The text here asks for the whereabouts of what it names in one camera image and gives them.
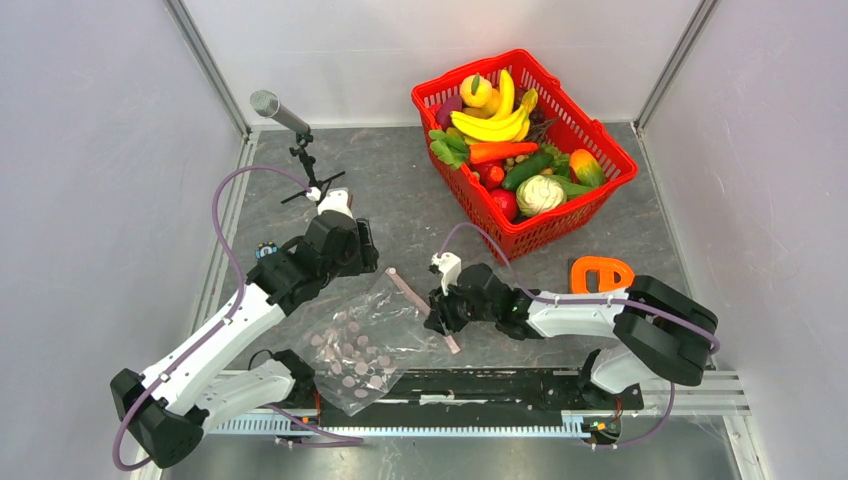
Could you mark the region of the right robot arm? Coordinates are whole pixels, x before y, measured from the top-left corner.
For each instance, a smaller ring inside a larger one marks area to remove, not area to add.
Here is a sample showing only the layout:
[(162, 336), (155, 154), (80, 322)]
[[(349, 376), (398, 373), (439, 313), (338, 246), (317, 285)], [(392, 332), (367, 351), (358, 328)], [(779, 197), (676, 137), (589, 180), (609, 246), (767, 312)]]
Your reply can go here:
[(590, 354), (588, 374), (577, 382), (580, 400), (602, 408), (627, 387), (660, 378), (701, 384), (720, 343), (717, 316), (649, 275), (608, 292), (562, 294), (512, 287), (487, 264), (462, 266), (448, 254), (429, 267), (440, 284), (428, 295), (425, 327), (443, 336), (472, 322), (487, 322), (514, 340), (587, 336), (618, 340)]

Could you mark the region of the yellow banana bunch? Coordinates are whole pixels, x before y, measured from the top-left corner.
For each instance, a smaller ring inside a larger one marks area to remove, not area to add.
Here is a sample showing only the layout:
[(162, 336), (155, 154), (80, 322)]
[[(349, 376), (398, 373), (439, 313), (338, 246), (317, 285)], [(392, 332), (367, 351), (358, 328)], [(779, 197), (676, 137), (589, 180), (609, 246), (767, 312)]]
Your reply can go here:
[(492, 97), (482, 108), (464, 104), (462, 112), (452, 114), (453, 127), (480, 142), (520, 142), (529, 133), (530, 116), (538, 102), (538, 93), (530, 89), (521, 99), (508, 69), (498, 72)]

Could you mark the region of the clear pink zip top bag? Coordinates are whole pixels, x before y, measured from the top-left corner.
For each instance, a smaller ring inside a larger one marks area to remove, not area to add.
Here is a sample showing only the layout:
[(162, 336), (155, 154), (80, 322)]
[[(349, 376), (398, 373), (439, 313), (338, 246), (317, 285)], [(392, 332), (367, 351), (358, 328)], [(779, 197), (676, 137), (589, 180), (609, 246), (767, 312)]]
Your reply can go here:
[(348, 416), (385, 397), (404, 373), (460, 352), (424, 327), (427, 302), (394, 267), (366, 293), (316, 315), (294, 351), (315, 373), (318, 393)]

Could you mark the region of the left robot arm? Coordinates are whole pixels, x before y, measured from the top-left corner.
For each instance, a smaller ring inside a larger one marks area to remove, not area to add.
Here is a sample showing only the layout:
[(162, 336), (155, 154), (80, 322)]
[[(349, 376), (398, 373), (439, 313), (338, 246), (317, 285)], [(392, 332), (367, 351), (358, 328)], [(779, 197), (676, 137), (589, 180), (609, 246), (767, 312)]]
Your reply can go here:
[(260, 335), (315, 299), (338, 277), (373, 273), (379, 253), (365, 218), (327, 210), (302, 235), (258, 258), (244, 283), (207, 322), (159, 362), (110, 382), (121, 429), (165, 469), (185, 459), (214, 428), (253, 408), (314, 394), (308, 366), (278, 354), (257, 372), (218, 383), (217, 375)]

